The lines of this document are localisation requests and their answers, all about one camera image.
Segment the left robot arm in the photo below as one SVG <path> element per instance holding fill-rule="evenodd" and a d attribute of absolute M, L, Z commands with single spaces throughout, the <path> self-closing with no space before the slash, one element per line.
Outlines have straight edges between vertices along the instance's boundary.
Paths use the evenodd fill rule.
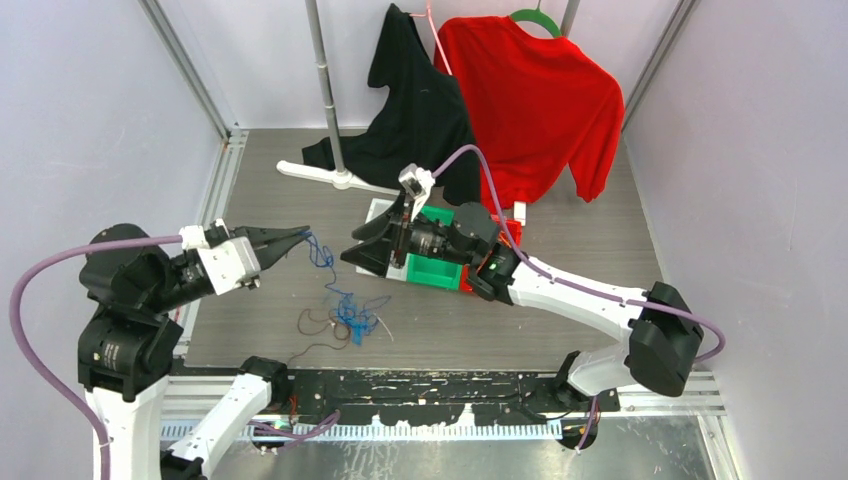
<path fill-rule="evenodd" d="M 165 393 L 183 328 L 174 310 L 211 295 L 255 289 L 260 275 L 303 242 L 308 228 L 242 226 L 222 220 L 183 227 L 177 256 L 134 224 L 90 244 L 80 283 L 96 310 L 78 340 L 78 379 L 105 430 L 103 458 L 114 479 L 207 479 L 261 411 L 290 403 L 287 366 L 252 356 L 193 431 L 160 445 Z"/>

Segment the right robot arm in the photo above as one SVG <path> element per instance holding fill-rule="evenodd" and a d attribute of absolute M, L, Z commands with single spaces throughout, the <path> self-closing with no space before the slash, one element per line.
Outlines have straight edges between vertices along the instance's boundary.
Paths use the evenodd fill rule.
<path fill-rule="evenodd" d="M 554 313 L 615 339 L 611 347 L 566 356 L 552 392 L 567 410 L 634 384 L 682 395 L 704 331 L 676 288 L 663 282 L 648 290 L 620 287 L 570 274 L 527 255 L 501 233 L 479 203 L 461 205 L 445 224 L 415 214 L 411 202 L 398 197 L 353 231 L 357 243 L 340 258 L 380 277 L 410 255 L 461 265 L 473 292 L 486 301 Z"/>

